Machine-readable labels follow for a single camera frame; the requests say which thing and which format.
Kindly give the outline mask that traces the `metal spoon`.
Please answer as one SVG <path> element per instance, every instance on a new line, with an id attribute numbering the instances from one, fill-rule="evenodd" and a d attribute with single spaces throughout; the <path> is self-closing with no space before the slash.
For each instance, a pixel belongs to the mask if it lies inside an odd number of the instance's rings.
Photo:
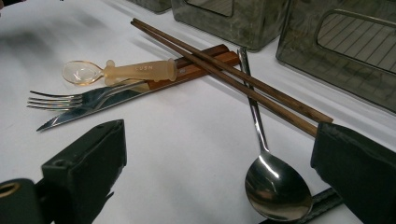
<path id="1" fill-rule="evenodd" d="M 270 153 L 258 103 L 250 97 L 248 102 L 260 146 L 260 155 L 248 168 L 245 178 L 248 200 L 259 214 L 270 220 L 297 221 L 311 211 L 311 192 L 295 169 Z"/>

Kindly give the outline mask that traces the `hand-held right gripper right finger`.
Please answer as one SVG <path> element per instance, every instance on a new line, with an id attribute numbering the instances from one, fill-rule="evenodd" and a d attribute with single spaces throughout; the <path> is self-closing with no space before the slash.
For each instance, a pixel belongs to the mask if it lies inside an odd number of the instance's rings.
<path id="1" fill-rule="evenodd" d="M 310 164 L 363 224 L 396 224 L 396 152 L 321 122 Z"/>

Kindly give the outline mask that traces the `translucent grey plastic bin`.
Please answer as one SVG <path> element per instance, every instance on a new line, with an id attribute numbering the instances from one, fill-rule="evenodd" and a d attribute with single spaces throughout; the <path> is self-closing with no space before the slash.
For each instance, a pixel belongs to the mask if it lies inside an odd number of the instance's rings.
<path id="1" fill-rule="evenodd" d="M 250 50 L 277 38 L 290 0 L 171 0 L 176 21 Z"/>
<path id="2" fill-rule="evenodd" d="M 396 114 L 396 0 L 291 0 L 276 57 Z"/>
<path id="3" fill-rule="evenodd" d="M 164 13 L 172 7 L 171 0 L 129 0 L 130 2 L 148 9 L 154 13 Z"/>

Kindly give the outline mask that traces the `knife with wooden handle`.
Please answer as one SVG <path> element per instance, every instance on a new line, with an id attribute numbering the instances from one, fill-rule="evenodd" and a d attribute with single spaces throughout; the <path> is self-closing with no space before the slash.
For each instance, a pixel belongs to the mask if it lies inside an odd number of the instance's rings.
<path id="1" fill-rule="evenodd" d="M 192 63 L 183 64 L 178 72 L 179 75 L 175 81 L 139 81 L 134 84 L 103 87 L 79 94 L 56 95 L 31 91 L 32 94 L 38 95 L 38 98 L 29 97 L 28 107 L 62 111 L 62 114 L 50 119 L 37 129 L 38 132 L 43 132 L 69 121 L 123 104 L 145 94 L 167 89 L 208 74 L 205 69 Z"/>

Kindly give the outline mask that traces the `brown wooden chopstick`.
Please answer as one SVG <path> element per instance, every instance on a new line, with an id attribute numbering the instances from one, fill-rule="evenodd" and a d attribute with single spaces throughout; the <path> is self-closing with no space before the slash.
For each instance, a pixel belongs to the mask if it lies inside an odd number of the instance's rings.
<path id="1" fill-rule="evenodd" d="M 137 19 L 133 18 L 131 24 L 136 28 L 142 30 L 148 35 L 151 35 L 153 38 L 156 38 L 158 41 L 162 42 L 168 48 L 173 49 L 174 51 L 182 54 L 184 57 L 188 58 L 190 61 L 199 64 L 203 68 L 209 68 L 212 66 L 214 68 L 220 68 L 224 71 L 227 71 L 234 77 L 237 77 L 246 83 L 252 85 L 260 91 L 267 93 L 273 98 L 277 99 L 280 103 L 285 105 L 286 107 L 293 109 L 296 112 L 316 121 L 316 122 L 333 122 L 333 119 L 322 112 L 319 112 L 315 108 L 306 105 L 297 99 L 287 95 L 286 93 L 279 91 L 270 85 L 263 83 L 255 77 L 250 77 L 242 71 L 239 71 L 227 63 L 224 63 L 214 57 L 204 53 L 202 50 L 199 50 L 163 31 L 158 30 L 157 28 Z"/>
<path id="2" fill-rule="evenodd" d="M 188 60 L 201 66 L 209 73 L 216 75 L 230 86 L 244 93 L 246 96 L 252 98 L 253 100 L 256 100 L 258 103 L 260 103 L 261 105 L 272 111 L 277 116 L 281 117 L 283 120 L 289 122 L 290 124 L 294 125 L 295 127 L 299 128 L 300 130 L 304 131 L 305 133 L 308 133 L 313 137 L 316 136 L 317 134 L 316 126 L 300 118 L 299 116 L 290 112 L 288 109 L 285 109 L 281 105 L 278 105 L 277 103 L 271 101 L 270 99 L 261 95 L 260 93 L 257 93 L 254 90 L 246 87 L 245 85 L 235 80 L 233 77 L 230 77 L 225 73 L 223 73 L 223 71 L 227 71 L 234 77 L 237 77 L 245 81 L 247 84 L 250 84 L 255 88 L 259 88 L 259 83 L 257 81 L 254 81 L 253 77 L 247 76 L 243 72 L 231 67 L 227 63 L 223 63 L 222 61 L 217 60 L 212 56 L 209 56 L 206 53 L 201 52 L 200 50 L 193 50 L 193 49 L 184 50 L 182 47 L 172 42 L 171 40 L 167 40 L 165 37 L 162 37 L 159 34 L 155 34 L 153 31 L 150 31 L 149 27 L 146 24 L 144 24 L 142 21 L 139 21 L 138 19 L 133 19 L 131 21 L 131 24 L 136 28 L 140 29 L 141 31 L 145 32 L 146 34 L 150 35 L 152 38 L 161 42 L 169 49 L 176 51 L 177 53 L 186 57 Z"/>

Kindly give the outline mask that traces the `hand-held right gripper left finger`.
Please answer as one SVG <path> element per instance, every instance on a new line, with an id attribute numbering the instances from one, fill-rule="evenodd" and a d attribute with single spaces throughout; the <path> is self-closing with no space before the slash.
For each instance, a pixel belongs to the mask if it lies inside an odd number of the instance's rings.
<path id="1" fill-rule="evenodd" d="M 124 121 L 99 124 L 42 166 L 56 224 L 92 224 L 127 164 Z"/>

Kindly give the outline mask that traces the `translucent orange baby spoon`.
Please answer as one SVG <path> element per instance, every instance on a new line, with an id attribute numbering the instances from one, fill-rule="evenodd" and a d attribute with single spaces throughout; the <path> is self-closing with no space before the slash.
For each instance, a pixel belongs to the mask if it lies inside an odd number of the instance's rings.
<path id="1" fill-rule="evenodd" d="M 112 60 L 108 60 L 106 66 L 101 68 L 91 62 L 72 61 L 64 65 L 62 76 L 66 81 L 81 86 L 90 85 L 100 78 L 105 80 L 107 86 L 128 79 L 174 81 L 177 78 L 177 64 L 173 59 L 169 59 L 116 66 Z"/>

